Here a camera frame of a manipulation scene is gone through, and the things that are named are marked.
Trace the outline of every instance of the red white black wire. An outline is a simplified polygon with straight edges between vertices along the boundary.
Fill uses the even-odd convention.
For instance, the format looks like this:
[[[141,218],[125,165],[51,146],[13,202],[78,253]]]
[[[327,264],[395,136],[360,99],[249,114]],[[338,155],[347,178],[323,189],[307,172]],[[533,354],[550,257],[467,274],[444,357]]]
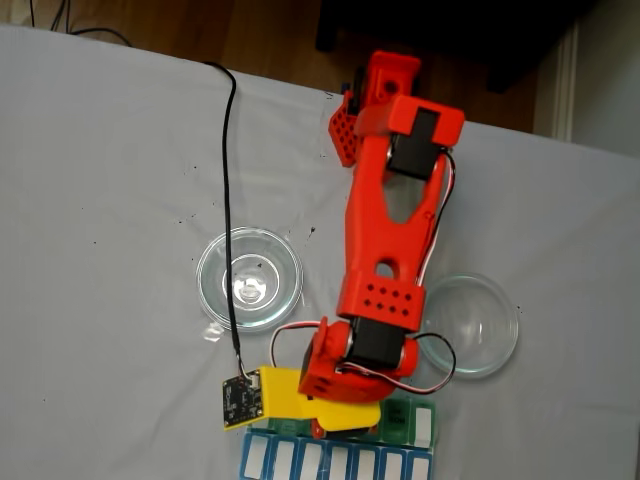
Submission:
[[[276,338],[278,337],[278,335],[280,334],[280,332],[282,332],[283,330],[295,330],[295,329],[300,329],[300,328],[318,328],[318,326],[320,325],[320,322],[318,321],[304,321],[304,322],[293,322],[293,323],[288,323],[286,325],[282,325],[278,328],[276,328],[273,332],[273,335],[271,336],[271,342],[269,343],[269,356],[271,358],[271,366],[275,367],[276,366],[276,360],[275,360],[275,354],[274,354],[274,349],[275,349],[275,341]],[[389,377],[388,375],[385,375],[384,373],[381,372],[377,372],[375,370],[371,370],[369,368],[363,367],[362,365],[358,365],[357,363],[353,363],[353,362],[342,362],[338,365],[338,369],[339,370],[350,370],[353,373],[358,373],[359,375],[363,375],[363,376],[372,376],[372,377],[377,377],[377,378],[381,378],[391,384],[393,384],[394,386],[396,386],[397,388],[400,388],[404,391],[410,392],[410,393],[414,393],[416,395],[430,395],[432,393],[437,392],[438,390],[440,390],[442,387],[444,387],[447,383],[449,383],[449,381],[451,380],[451,378],[453,377],[453,374],[456,371],[456,352],[453,350],[453,347],[451,346],[451,344],[449,343],[449,341],[444,338],[442,335],[438,334],[438,333],[419,333],[418,335],[416,335],[415,337],[413,337],[414,340],[418,340],[420,338],[423,337],[434,337],[434,338],[438,338],[440,340],[442,340],[445,345],[447,346],[447,348],[449,349],[449,351],[451,352],[451,369],[449,370],[449,372],[447,373],[447,376],[438,384],[429,387],[429,388],[418,388],[418,387],[412,387],[411,385],[407,385],[406,383],[402,383],[394,378]]]

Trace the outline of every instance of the white fabric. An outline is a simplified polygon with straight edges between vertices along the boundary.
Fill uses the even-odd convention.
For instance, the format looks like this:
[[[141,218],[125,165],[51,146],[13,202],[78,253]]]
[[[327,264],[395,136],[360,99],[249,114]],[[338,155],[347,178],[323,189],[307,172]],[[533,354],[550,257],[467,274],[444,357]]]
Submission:
[[[0,44],[0,478],[237,478],[220,397],[232,346],[201,338],[194,280],[223,230],[227,78],[25,28]],[[237,78],[233,225],[300,254],[293,320],[331,316],[352,178],[326,132],[340,98]],[[491,277],[521,336],[503,370],[434,397],[436,477],[632,478],[640,163],[471,123],[455,156],[428,278]],[[309,334],[283,335],[279,363],[300,365]],[[243,335],[248,368],[268,336]]]

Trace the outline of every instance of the clear glass dish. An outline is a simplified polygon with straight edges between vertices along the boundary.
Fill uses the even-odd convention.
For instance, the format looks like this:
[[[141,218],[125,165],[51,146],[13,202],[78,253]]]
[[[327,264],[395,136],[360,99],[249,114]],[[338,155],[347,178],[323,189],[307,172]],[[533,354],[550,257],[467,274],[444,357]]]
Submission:
[[[427,288],[422,331],[443,335],[456,352],[456,374],[481,378],[509,359],[518,340],[518,313],[494,281],[476,273],[441,278]],[[419,340],[427,358],[443,371],[451,354],[437,338]]]
[[[209,317],[230,329],[227,309],[226,241],[209,244],[198,263],[200,302]],[[284,320],[302,292],[302,263],[291,246],[268,230],[231,230],[233,304],[240,331],[258,331]]]

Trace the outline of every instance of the wooden floor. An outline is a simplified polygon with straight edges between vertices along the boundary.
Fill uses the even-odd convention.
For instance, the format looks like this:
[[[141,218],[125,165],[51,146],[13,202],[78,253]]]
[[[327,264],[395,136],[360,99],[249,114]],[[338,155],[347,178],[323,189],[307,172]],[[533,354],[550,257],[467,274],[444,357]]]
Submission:
[[[34,0],[36,27],[49,28],[60,0]],[[320,0],[72,0],[74,29],[111,27],[137,48],[338,92],[374,49],[423,59],[420,95],[462,108],[469,120],[524,132],[533,128],[536,76],[507,93],[485,89],[483,65],[416,52],[403,45],[343,33],[335,52],[314,48]],[[0,0],[0,21],[30,25],[28,0]],[[118,42],[108,34],[97,38]]]

